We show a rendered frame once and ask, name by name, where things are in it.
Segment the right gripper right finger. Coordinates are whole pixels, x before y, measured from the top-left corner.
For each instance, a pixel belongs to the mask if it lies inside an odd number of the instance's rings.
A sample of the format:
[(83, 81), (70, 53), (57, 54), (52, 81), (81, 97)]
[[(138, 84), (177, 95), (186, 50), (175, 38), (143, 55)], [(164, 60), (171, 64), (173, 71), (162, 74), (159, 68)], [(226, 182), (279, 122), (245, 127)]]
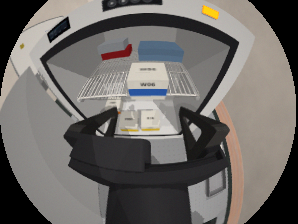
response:
[[(210, 117), (190, 111), (188, 108), (180, 107), (180, 113), (178, 115), (180, 115), (182, 136), (184, 136), (186, 159), (188, 161), (196, 160), (205, 148), (220, 145), (227, 136), (227, 133), (230, 132), (229, 127), (221, 123), (221, 121), (210, 119)], [(198, 137), (197, 141), (194, 139), (186, 119), (192, 121), (194, 125), (197, 125), (201, 129), (201, 136)]]

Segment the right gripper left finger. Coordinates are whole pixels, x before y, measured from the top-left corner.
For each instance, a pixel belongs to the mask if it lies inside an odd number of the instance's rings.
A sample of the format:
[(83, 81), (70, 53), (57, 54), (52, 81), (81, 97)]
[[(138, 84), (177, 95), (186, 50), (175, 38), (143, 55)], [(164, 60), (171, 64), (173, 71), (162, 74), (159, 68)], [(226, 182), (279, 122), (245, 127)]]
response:
[(106, 123), (110, 119), (108, 129), (106, 129), (104, 136), (114, 137), (114, 131), (116, 131), (117, 125), (117, 107), (108, 109), (108, 111), (98, 113), (88, 119), (77, 121), (67, 129), (67, 131), (74, 131), (80, 133), (88, 133), (88, 135), (96, 135), (96, 129), (100, 128), (102, 124)]

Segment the light blue flat block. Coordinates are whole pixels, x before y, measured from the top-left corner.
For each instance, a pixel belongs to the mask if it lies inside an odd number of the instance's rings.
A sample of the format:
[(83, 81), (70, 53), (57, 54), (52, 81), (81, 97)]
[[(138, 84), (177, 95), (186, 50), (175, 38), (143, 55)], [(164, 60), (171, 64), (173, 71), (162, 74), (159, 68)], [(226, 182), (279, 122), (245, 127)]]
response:
[(184, 57), (184, 49), (173, 43), (173, 41), (140, 41), (138, 55), (166, 55)]
[(138, 55), (138, 61), (177, 61), (177, 63), (182, 63), (182, 57), (166, 55)]

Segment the grey rectangular block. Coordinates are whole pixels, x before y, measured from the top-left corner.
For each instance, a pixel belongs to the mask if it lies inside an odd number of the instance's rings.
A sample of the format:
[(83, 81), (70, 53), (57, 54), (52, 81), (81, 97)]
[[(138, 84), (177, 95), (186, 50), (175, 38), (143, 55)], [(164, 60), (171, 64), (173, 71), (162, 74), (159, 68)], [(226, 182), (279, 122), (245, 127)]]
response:
[(98, 55), (101, 55), (101, 53), (124, 51), (124, 49), (128, 47), (128, 44), (128, 37), (120, 37), (120, 39), (104, 41), (104, 43), (97, 47)]

